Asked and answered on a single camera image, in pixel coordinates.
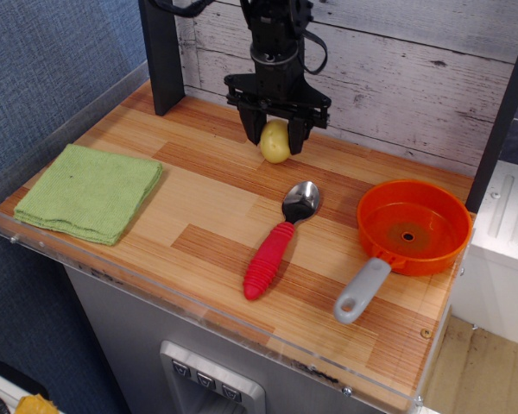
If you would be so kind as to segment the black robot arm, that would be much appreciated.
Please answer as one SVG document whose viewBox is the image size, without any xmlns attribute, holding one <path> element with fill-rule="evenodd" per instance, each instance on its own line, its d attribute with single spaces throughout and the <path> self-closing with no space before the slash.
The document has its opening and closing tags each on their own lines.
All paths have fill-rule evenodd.
<svg viewBox="0 0 518 414">
<path fill-rule="evenodd" d="M 331 99 L 310 86 L 305 74 L 321 73 L 306 66 L 305 42 L 327 53 L 323 40 L 306 27 L 313 20 L 310 1 L 242 1 L 252 35 L 253 73 L 229 74 L 227 103 L 237 108 L 248 139 L 259 144 L 269 116 L 287 121 L 290 153 L 299 154 L 313 128 L 326 128 Z"/>
</svg>

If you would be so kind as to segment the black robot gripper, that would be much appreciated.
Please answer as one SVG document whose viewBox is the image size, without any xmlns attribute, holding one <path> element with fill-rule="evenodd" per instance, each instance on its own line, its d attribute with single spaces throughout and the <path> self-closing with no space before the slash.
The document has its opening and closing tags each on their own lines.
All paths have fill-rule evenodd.
<svg viewBox="0 0 518 414">
<path fill-rule="evenodd" d="M 300 56 L 259 53 L 253 73 L 229 74 L 228 102 L 238 107 L 244 131 L 254 145 L 261 140 L 266 114 L 288 119 L 290 154 L 299 154 L 312 127 L 326 128 L 331 99 L 310 86 Z"/>
</svg>

